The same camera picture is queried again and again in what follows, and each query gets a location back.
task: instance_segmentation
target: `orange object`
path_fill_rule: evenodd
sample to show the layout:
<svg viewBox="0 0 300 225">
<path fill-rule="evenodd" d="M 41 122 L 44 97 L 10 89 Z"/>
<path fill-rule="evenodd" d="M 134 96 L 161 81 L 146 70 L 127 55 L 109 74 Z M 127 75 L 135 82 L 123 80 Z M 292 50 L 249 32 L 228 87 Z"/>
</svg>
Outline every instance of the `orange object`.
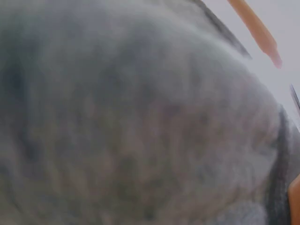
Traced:
<svg viewBox="0 0 300 225">
<path fill-rule="evenodd" d="M 290 184 L 288 197 L 291 211 L 291 225 L 300 224 L 300 175 Z"/>
<path fill-rule="evenodd" d="M 280 68 L 282 61 L 277 51 L 277 43 L 263 22 L 244 0 L 228 0 L 228 2 L 247 26 L 260 49 L 271 58 L 277 68 Z"/>
</svg>

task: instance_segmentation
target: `blurry fur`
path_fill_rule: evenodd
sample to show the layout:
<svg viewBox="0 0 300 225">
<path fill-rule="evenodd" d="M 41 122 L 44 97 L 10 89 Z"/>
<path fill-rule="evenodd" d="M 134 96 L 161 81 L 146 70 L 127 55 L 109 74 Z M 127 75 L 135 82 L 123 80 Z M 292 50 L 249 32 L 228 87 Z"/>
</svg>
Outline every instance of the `blurry fur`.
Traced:
<svg viewBox="0 0 300 225">
<path fill-rule="evenodd" d="M 146 1 L 0 21 L 1 224 L 264 224 L 278 105 L 227 44 Z"/>
</svg>

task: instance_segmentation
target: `white wall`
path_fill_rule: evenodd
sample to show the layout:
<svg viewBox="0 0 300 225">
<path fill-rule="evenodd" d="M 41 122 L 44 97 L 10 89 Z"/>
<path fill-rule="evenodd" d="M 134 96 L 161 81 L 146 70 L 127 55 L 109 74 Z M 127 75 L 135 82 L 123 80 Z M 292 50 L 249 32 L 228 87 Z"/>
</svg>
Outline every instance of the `white wall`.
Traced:
<svg viewBox="0 0 300 225">
<path fill-rule="evenodd" d="M 290 116 L 300 117 L 290 95 L 292 83 L 300 97 L 300 0 L 246 0 L 249 6 L 268 27 L 277 41 L 283 60 L 280 70 L 276 69 L 268 56 L 261 52 L 239 16 L 226 0 L 203 0 L 247 48 L 254 58 L 258 76 L 282 103 Z"/>
</svg>

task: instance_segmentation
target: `dark edge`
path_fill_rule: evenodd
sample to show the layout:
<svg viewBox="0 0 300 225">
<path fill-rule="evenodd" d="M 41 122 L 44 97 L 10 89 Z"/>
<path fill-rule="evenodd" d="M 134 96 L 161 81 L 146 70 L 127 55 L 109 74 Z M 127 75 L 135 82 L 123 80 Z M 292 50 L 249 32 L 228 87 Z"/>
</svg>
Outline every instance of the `dark edge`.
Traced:
<svg viewBox="0 0 300 225">
<path fill-rule="evenodd" d="M 288 202 L 288 171 L 290 162 L 289 129 L 287 115 L 283 106 L 279 113 L 280 130 L 277 139 L 278 156 L 271 171 L 269 194 L 266 199 L 266 209 L 269 215 L 269 225 L 290 225 L 290 207 Z"/>
<path fill-rule="evenodd" d="M 206 6 L 201 0 L 190 0 L 199 6 L 212 23 L 214 27 L 219 31 L 219 33 L 231 44 L 241 55 L 246 58 L 252 59 L 249 52 L 242 45 L 242 43 L 236 38 L 236 36 L 228 29 L 228 27 L 220 21 L 220 19 Z"/>
</svg>

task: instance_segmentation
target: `orange stick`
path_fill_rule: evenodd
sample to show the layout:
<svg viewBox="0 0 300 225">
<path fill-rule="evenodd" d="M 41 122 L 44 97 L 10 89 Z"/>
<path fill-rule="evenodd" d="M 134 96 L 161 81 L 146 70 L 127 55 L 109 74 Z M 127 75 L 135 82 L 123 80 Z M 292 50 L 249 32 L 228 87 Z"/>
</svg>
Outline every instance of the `orange stick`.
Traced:
<svg viewBox="0 0 300 225">
<path fill-rule="evenodd" d="M 277 68 L 280 68 L 282 61 L 277 51 L 277 43 L 263 22 L 244 0 L 227 1 L 247 26 L 260 49 L 271 58 Z"/>
</svg>

